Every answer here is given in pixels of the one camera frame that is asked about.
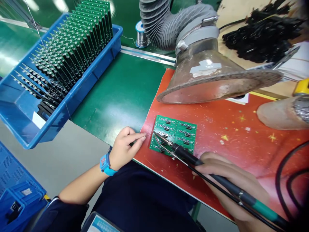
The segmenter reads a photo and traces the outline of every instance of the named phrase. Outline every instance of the pcb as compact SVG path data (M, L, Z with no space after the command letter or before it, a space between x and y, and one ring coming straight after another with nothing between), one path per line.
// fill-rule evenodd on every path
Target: pcb
M157 115L154 124L154 132L159 133L173 143L183 146L191 154L193 154L196 136L195 124ZM167 149L171 150L171 148L164 141L158 139L158 142ZM152 134L149 148L162 154L170 155L158 144L158 142L156 141L155 135Z

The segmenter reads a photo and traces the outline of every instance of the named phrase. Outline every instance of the flexible duct hose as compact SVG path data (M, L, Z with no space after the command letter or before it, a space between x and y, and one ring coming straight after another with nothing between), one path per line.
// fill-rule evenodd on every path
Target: flexible duct hose
M174 50L176 39L185 26L198 17L216 16L211 5L197 4L172 14L170 0L140 0L139 9L145 33L163 50Z

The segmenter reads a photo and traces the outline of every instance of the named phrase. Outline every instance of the solder wire spool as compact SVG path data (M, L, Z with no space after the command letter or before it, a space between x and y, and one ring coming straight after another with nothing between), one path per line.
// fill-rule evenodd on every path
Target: solder wire spool
M142 21L139 21L136 26L136 42L135 46L138 48L144 48L149 45L149 38L145 34L145 29L143 28L143 23Z

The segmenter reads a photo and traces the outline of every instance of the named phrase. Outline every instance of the person's right hand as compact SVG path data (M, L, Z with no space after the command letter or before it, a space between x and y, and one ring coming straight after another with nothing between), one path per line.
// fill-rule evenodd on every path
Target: person's right hand
M226 190L226 188L224 188L221 184L215 181L209 174L226 177L229 181L231 181L241 189L245 190L247 193L251 194L256 199L267 205L269 201L269 195L266 190L260 185L254 175L241 169L240 167L233 164L231 161L213 152L203 153L200 157L200 160L205 164L196 166L195 169L198 170L200 173L204 174L207 178L215 182L217 185ZM229 199L211 184L209 184L208 182L206 182L206 184L218 197L221 205L235 219L242 222L253 222L257 220L250 213L241 208L239 205L237 205L234 201Z

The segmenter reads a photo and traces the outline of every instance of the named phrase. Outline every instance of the orange work mat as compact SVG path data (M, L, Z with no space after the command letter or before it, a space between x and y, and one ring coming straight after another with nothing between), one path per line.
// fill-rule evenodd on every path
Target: orange work mat
M174 70L167 69L157 95L166 90ZM283 157L297 145L309 139L308 130L275 130L265 126L257 117L256 110L270 102L266 98L249 95L249 103L237 104L227 100L214 102L171 105L153 100L141 132L147 137L135 159L169 182L197 198L199 201L232 218L221 206L216 196L202 178L195 177L179 160L149 149L151 134L157 115L197 124L194 155L205 151L218 153L244 170L254 174L270 194L269 206L285 217L275 189L275 174ZM286 190L286 180L294 172L309 166L309 147L293 155L281 177L284 199L293 214L297 212ZM293 182L293 191L302 202L308 186L309 175L299 176Z

